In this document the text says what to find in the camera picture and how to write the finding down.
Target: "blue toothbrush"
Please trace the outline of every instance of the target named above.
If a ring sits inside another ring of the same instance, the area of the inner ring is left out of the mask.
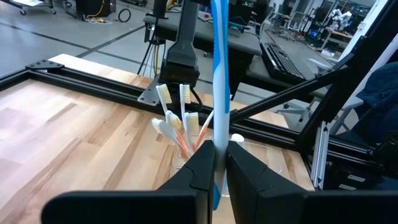
[[[225,156],[229,139],[228,1],[211,0],[211,14],[214,31],[214,145],[217,150],[213,210],[216,210],[224,186]]]

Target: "black mount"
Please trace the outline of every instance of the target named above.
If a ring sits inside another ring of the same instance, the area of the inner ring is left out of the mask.
[[[183,2],[177,40],[167,52],[160,70],[160,83],[169,87],[174,107],[179,106],[179,84],[196,86],[199,79],[197,56],[193,49],[193,39],[198,16],[198,3],[187,0]]]
[[[32,69],[32,70],[55,69],[55,68],[64,68],[64,67],[65,66],[60,63],[51,62],[49,60],[39,60],[36,63],[32,63],[32,64],[25,66],[25,68]]]

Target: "toothbrush head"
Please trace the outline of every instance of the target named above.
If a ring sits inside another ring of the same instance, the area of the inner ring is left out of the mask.
[[[159,124],[162,120],[161,119],[157,119],[157,118],[152,118],[151,122],[152,122],[152,126],[155,128],[155,130],[159,133],[162,134],[162,132],[159,129]]]
[[[191,103],[191,90],[189,85],[180,84],[180,99],[181,103]]]
[[[185,121],[190,134],[198,134],[199,132],[199,114],[185,113]]]
[[[180,118],[171,111],[166,112],[166,122],[174,129],[179,130],[181,128]]]
[[[172,103],[172,97],[166,84],[156,86],[156,90],[159,94],[159,97],[164,99],[164,103]]]

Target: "wooden tabletop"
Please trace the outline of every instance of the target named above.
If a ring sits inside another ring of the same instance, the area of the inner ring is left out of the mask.
[[[69,55],[67,67],[146,87],[151,79]],[[212,104],[210,95],[200,94]],[[232,108],[244,105],[231,102]],[[52,197],[71,190],[151,190],[170,177],[172,142],[150,125],[161,116],[27,80],[0,92],[0,223],[40,223]],[[265,111],[255,118],[285,126]],[[248,141],[247,149],[280,175],[313,190],[300,155]],[[213,223],[234,223],[229,198]]]
[[[340,36],[342,36],[342,37],[346,37],[346,38],[350,38],[350,39],[353,38],[352,35],[344,34],[344,33],[342,33],[342,32],[335,31],[335,30],[331,29],[330,27],[327,27],[326,30],[327,30],[328,32],[331,32],[332,34],[340,35]]]

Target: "keyboard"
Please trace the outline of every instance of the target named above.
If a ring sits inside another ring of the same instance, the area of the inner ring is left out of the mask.
[[[289,56],[276,44],[260,44],[262,60],[269,75],[280,81],[296,85],[306,81],[305,76],[297,69]]]

